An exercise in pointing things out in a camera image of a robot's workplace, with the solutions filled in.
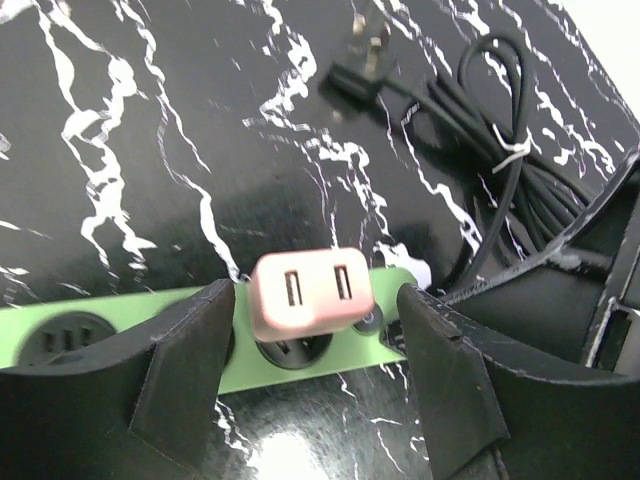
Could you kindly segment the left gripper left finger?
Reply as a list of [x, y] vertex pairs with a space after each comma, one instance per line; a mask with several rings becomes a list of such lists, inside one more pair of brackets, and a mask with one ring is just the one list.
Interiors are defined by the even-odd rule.
[[119, 380], [1, 392], [5, 479], [198, 479], [215, 395]]

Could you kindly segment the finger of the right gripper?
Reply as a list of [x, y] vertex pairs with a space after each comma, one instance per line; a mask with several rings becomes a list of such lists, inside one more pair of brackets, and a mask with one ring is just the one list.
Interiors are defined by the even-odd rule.
[[444, 298], [446, 305], [563, 360], [639, 367], [639, 153], [540, 253]]

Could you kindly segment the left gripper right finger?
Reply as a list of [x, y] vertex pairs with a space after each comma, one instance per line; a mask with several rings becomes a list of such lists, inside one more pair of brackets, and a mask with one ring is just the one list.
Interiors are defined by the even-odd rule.
[[410, 285], [397, 307], [437, 479], [635, 479], [639, 381], [557, 358]]

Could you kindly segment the green power strip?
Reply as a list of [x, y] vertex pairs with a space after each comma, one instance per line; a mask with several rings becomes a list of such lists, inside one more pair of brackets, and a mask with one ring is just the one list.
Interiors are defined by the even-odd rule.
[[209, 395], [342, 374], [401, 360], [385, 345], [403, 268], [370, 272], [375, 308], [331, 335], [263, 344], [251, 331], [248, 289], [211, 286], [93, 297], [1, 311], [1, 392], [96, 389], [100, 381], [202, 388]]

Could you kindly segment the pink charger plug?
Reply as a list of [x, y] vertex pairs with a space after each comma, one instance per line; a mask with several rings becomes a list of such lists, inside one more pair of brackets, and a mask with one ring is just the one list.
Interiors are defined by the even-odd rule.
[[248, 284], [254, 338], [263, 343], [341, 331], [375, 305], [364, 254], [353, 247], [270, 253]]

